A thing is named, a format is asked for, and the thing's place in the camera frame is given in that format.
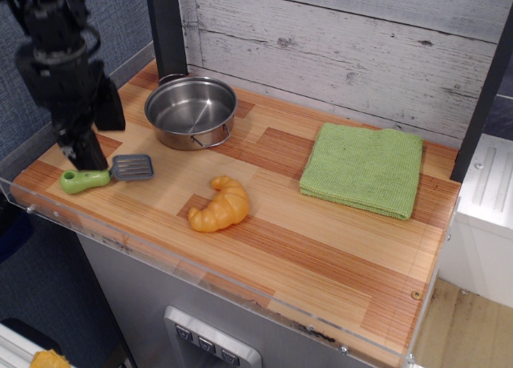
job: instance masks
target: green towel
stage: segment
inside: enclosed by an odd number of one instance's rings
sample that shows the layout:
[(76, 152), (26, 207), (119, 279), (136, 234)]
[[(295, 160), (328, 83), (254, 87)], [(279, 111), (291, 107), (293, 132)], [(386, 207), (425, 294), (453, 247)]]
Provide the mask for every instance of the green towel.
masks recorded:
[(301, 177), (301, 193), (407, 220), (414, 208), (422, 138), (326, 123)]

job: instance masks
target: black robotic arm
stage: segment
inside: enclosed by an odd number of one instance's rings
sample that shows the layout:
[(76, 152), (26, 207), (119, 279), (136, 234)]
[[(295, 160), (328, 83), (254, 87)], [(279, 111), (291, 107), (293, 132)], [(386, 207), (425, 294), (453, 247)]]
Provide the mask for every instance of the black robotic arm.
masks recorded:
[[(114, 83), (101, 60), (99, 33), (87, 24), (84, 0), (5, 0), (30, 42), (15, 61), (30, 95), (51, 114), (63, 154), (78, 170), (104, 170), (107, 160), (91, 130), (124, 130), (125, 119)], [(87, 49), (89, 32), (95, 45)]]

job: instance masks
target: stainless steel pot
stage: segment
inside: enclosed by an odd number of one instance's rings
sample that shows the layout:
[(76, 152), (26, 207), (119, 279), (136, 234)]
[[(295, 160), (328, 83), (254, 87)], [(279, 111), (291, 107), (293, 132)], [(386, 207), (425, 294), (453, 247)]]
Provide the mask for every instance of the stainless steel pot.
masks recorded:
[(161, 142), (198, 150), (230, 138), (236, 107), (235, 91), (218, 79), (169, 75), (147, 98), (144, 111)]

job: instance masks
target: pot handle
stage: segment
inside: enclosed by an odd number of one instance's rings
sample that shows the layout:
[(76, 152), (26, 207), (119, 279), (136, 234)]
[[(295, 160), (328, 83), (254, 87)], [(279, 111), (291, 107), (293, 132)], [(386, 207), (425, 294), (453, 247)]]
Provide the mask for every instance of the pot handle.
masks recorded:
[(171, 81), (173, 81), (175, 79), (183, 78), (185, 76), (186, 76), (185, 74), (169, 74), (169, 75), (165, 75), (164, 77), (159, 79), (159, 86), (162, 86), (165, 83), (171, 82)]
[(226, 130), (228, 135), (224, 139), (222, 139), (220, 142), (216, 142), (215, 144), (207, 144), (207, 145), (203, 144), (193, 135), (191, 136), (191, 140), (196, 141), (196, 143), (199, 144), (202, 148), (214, 148), (215, 146), (224, 144), (232, 136), (232, 133), (230, 132), (230, 129), (228, 128), (226, 123), (223, 124), (223, 130)]

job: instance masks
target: wooden countertop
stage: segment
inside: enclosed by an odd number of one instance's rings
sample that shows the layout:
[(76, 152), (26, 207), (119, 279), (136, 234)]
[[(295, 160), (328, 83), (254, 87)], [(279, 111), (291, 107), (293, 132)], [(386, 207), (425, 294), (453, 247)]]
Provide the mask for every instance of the wooden countertop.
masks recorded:
[[(236, 89), (232, 138), (181, 152), (161, 144), (144, 116), (157, 81), (151, 63), (123, 86), (127, 129), (99, 134), (109, 161), (150, 155), (152, 180), (67, 195), (58, 178), (73, 167), (54, 146), (14, 181), (18, 202), (135, 257), (186, 270), (208, 289), (242, 296), (323, 342), (398, 366), (395, 354), (408, 351), (456, 203), (460, 184), (449, 176), (457, 151), (425, 142), (413, 215), (397, 220), (299, 192), (323, 123), (369, 126)], [(249, 216), (218, 233), (194, 232), (187, 211), (206, 206), (215, 195), (209, 181), (219, 175), (244, 184)]]

